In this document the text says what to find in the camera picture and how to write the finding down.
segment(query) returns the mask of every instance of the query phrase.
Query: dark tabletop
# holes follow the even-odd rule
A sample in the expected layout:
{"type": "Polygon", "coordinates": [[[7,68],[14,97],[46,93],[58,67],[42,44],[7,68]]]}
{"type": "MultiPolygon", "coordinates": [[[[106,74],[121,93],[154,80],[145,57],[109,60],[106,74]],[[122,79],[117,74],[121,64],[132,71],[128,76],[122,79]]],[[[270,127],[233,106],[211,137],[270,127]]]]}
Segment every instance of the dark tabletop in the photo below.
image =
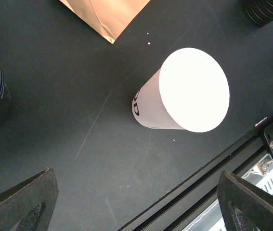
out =
{"type": "Polygon", "coordinates": [[[113,45],[58,0],[0,0],[0,60],[13,98],[0,193],[54,168],[51,231],[120,228],[273,113],[273,22],[254,27],[237,0],[151,0],[113,45]],[[222,66],[225,120],[202,134],[142,127],[133,96],[184,47],[222,66]]]}

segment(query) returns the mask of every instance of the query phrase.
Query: white paper cup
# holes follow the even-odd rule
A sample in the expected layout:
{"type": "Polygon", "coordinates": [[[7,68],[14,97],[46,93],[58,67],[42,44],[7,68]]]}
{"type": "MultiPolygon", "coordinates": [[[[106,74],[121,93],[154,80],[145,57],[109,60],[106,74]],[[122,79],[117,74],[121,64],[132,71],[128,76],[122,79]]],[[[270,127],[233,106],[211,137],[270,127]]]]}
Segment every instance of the white paper cup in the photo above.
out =
{"type": "Polygon", "coordinates": [[[137,92],[132,111],[148,128],[206,132],[224,120],[228,106],[229,87],[220,65],[201,50],[183,48],[137,92]]]}

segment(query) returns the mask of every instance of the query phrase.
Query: paper cup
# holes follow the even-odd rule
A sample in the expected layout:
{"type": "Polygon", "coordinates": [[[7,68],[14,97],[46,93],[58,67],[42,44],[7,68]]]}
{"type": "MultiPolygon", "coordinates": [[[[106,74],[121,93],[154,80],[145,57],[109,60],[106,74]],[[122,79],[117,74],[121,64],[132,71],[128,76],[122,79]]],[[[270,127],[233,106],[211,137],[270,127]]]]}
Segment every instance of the paper cup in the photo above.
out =
{"type": "Polygon", "coordinates": [[[228,106],[229,87],[220,65],[201,50],[184,48],[137,92],[132,112],[148,128],[206,132],[224,120],[228,106]]]}

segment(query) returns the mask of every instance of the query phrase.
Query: stack of black lids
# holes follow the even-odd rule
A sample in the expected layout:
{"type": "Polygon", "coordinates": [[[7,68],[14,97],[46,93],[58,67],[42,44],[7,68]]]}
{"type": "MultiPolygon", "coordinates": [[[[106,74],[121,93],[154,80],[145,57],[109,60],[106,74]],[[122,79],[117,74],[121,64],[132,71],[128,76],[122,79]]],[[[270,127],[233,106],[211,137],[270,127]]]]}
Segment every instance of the stack of black lids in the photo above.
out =
{"type": "Polygon", "coordinates": [[[258,26],[273,21],[273,0],[242,0],[242,7],[248,19],[258,26]]]}

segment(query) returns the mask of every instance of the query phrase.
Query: brown paper bag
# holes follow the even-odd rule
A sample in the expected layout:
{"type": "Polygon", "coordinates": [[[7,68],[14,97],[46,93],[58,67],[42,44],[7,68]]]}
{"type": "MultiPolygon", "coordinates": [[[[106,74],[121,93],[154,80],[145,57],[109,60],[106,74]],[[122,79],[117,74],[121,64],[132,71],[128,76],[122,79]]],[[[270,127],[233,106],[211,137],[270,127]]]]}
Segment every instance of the brown paper bag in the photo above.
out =
{"type": "Polygon", "coordinates": [[[114,43],[150,0],[60,0],[102,37],[114,43]]]}

